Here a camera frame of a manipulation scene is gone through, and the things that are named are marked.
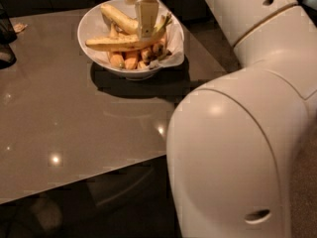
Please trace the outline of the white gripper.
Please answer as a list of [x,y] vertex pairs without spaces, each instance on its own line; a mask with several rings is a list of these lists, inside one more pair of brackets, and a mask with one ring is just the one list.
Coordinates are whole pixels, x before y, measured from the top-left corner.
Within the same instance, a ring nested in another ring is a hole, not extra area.
[[141,39],[149,38],[154,30],[159,13],[158,0],[125,0],[127,4],[135,4],[138,20],[138,36]]

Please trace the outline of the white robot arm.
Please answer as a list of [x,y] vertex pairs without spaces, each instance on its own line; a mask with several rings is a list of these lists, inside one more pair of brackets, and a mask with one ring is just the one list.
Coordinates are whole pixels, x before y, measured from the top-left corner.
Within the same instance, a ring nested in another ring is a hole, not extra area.
[[291,238],[293,160],[316,123],[317,30],[296,0],[205,0],[241,69],[176,107],[166,157],[183,238]]

